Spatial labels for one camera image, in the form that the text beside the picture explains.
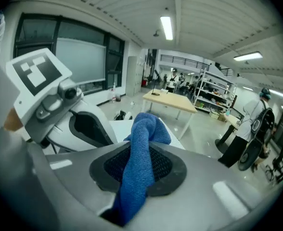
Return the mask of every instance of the floor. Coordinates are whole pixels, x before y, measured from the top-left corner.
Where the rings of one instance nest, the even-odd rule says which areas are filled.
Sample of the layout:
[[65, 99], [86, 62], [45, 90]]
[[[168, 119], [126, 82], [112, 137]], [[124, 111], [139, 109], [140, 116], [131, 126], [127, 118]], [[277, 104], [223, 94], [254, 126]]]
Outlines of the floor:
[[[134, 118], [141, 111], [142, 96], [148, 91], [148, 88], [142, 88], [141, 92], [133, 98], [124, 96], [122, 97], [121, 102], [105, 103], [101, 105], [100, 108], [103, 110], [109, 120], [114, 119], [114, 114], [119, 110], [123, 110], [125, 112], [130, 111]], [[176, 120], [175, 117], [178, 113], [177, 109], [156, 103], [153, 104], [151, 113], [160, 117], [176, 137], [180, 135], [181, 129], [184, 127], [190, 116], [190, 114], [187, 112], [181, 112], [179, 119]], [[219, 150], [216, 148], [214, 141], [215, 139], [223, 136], [225, 131], [228, 129], [228, 126], [228, 123], [213, 119], [208, 113], [199, 111], [197, 114], [195, 114], [192, 123], [180, 142], [188, 151], [204, 154], [212, 158], [220, 158], [221, 152], [219, 152]], [[235, 135], [232, 134], [227, 139], [226, 143], [230, 144], [234, 136]], [[262, 194], [267, 194], [273, 188], [273, 185], [268, 182], [265, 176], [265, 165], [271, 164], [273, 158], [276, 156], [277, 155], [275, 151], [271, 150], [268, 159], [262, 163], [255, 173], [252, 173], [251, 170], [239, 171], [237, 165], [231, 167], [231, 170], [253, 185]]]

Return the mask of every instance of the white shelving unit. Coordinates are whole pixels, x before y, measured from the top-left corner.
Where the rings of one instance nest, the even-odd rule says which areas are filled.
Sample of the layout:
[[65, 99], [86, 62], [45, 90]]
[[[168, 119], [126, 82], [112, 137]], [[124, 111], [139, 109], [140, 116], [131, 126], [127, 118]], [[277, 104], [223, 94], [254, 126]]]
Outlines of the white shelving unit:
[[[214, 93], [212, 93], [212, 92], [210, 92], [208, 90], [203, 89], [203, 85], [204, 85], [204, 83], [208, 83], [208, 84], [211, 84], [212, 87], [216, 87], [218, 89], [224, 90], [227, 93], [227, 92], [230, 92], [228, 87], [231, 84], [233, 84], [233, 83], [231, 81], [229, 81], [228, 79], [226, 79], [226, 78], [223, 78], [221, 76], [218, 76], [218, 75], [213, 74], [213, 73], [211, 73], [209, 71], [206, 71], [206, 70], [205, 71], [201, 71], [200, 74], [199, 74], [199, 77], [200, 76], [202, 76], [202, 81], [200, 82], [200, 84], [198, 84], [198, 86], [195, 87], [195, 89], [193, 91], [193, 97], [192, 97], [192, 102], [194, 103], [195, 108], [196, 109], [200, 109], [200, 110], [204, 110], [204, 111], [207, 111], [207, 112], [210, 112], [210, 109], [226, 111], [226, 109], [229, 108], [230, 104], [228, 104], [228, 103], [230, 102], [230, 100], [227, 99], [227, 98], [224, 98], [223, 96], [220, 96], [218, 94], [214, 94]], [[219, 84], [210, 82], [207, 79], [208, 76], [215, 77], [216, 79], [224, 81], [224, 82], [226, 82], [226, 85], [224, 86], [224, 85], [219, 85]], [[200, 96], [201, 92], [205, 92], [205, 93], [208, 93], [208, 94], [212, 95], [215, 100], [219, 100], [220, 102], [225, 100], [226, 101], [226, 105], [216, 104], [213, 101], [208, 100], [208, 99]], [[197, 101], [199, 101], [201, 103], [204, 103], [205, 107], [196, 106], [196, 102]]]

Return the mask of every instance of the wooden tabletop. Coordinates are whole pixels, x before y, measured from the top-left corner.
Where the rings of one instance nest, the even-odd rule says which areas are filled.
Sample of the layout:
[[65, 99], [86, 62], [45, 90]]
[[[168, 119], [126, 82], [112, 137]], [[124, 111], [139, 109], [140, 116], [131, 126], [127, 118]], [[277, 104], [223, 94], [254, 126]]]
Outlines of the wooden tabletop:
[[149, 91], [147, 94], [143, 95], [142, 98], [145, 100], [160, 103], [166, 106], [174, 107], [180, 110], [184, 110], [190, 113], [196, 113], [197, 110], [195, 109], [194, 105], [191, 101], [185, 97], [178, 94], [174, 94], [171, 92], [165, 93], [161, 90], [155, 89], [154, 92], [159, 93], [159, 96], [152, 95], [152, 90]]
[[234, 126], [235, 129], [238, 129], [238, 128], [239, 128], [239, 126], [238, 126], [238, 124], [237, 124], [237, 121], [239, 121], [238, 118], [236, 118], [236, 117], [233, 116], [233, 115], [227, 116], [226, 114], [224, 114], [224, 117], [225, 117], [225, 119], [226, 119], [227, 121], [229, 121], [229, 122]]

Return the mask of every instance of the blue towel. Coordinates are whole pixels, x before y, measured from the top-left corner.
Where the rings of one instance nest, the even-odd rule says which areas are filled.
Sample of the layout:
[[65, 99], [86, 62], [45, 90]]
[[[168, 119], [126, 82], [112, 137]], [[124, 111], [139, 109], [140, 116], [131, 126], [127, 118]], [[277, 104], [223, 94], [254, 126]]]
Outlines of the blue towel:
[[128, 223], [143, 206], [146, 189], [154, 184], [149, 141], [170, 144], [171, 139], [164, 124], [154, 115], [139, 113], [134, 119], [131, 134], [131, 153], [122, 176], [122, 185], [115, 201], [119, 225]]

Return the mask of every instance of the shelf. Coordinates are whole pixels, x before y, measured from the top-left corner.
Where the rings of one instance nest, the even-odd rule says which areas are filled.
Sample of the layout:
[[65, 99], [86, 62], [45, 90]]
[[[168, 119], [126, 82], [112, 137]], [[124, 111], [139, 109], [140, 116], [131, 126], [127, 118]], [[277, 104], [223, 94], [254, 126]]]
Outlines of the shelf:
[[212, 86], [216, 86], [216, 87], [218, 87], [218, 88], [221, 88], [221, 89], [226, 90], [226, 91], [229, 92], [229, 90], [228, 90], [227, 88], [223, 88], [222, 86], [220, 86], [220, 85], [218, 85], [218, 84], [214, 84], [213, 82], [210, 82], [210, 81], [207, 81], [207, 80], [204, 80], [204, 82], [205, 82], [205, 83], [209, 83], [209, 84], [211, 84]]
[[196, 108], [196, 109], [200, 109], [200, 110], [204, 110], [204, 111], [207, 111], [207, 112], [210, 112], [210, 109], [207, 109], [207, 108], [196, 107], [196, 106], [195, 106], [195, 108]]
[[213, 104], [213, 105], [215, 105], [215, 106], [221, 107], [221, 108], [223, 108], [223, 109], [227, 109], [227, 107], [224, 107], [224, 106], [222, 106], [222, 105], [216, 104], [216, 103], [214, 103], [214, 102], [212, 102], [212, 101], [210, 101], [210, 100], [208, 100], [208, 99], [205, 99], [205, 98], [203, 98], [203, 97], [197, 97], [197, 99], [198, 99], [198, 100], [201, 100], [201, 101], [204, 101], [204, 102], [206, 102], [206, 103], [210, 103], [210, 104]]
[[205, 72], [206, 72], [206, 75], [210, 75], [210, 76], [213, 76], [213, 77], [218, 78], [218, 79], [220, 79], [220, 80], [223, 80], [223, 81], [225, 81], [225, 82], [228, 82], [228, 83], [233, 84], [231, 81], [227, 80], [226, 78], [223, 78], [222, 76], [218, 76], [218, 75], [213, 74], [213, 73], [211, 73], [211, 72], [209, 72], [209, 71], [205, 71]]
[[210, 94], [212, 94], [213, 96], [217, 96], [217, 97], [219, 97], [219, 98], [222, 98], [222, 99], [228, 100], [228, 99], [223, 98], [223, 97], [221, 97], [221, 96], [219, 96], [219, 95], [217, 95], [217, 94], [211, 93], [211, 92], [210, 92], [210, 91], [208, 91], [208, 90], [200, 89], [200, 91], [203, 91], [203, 92], [206, 92], [206, 93], [210, 93]]

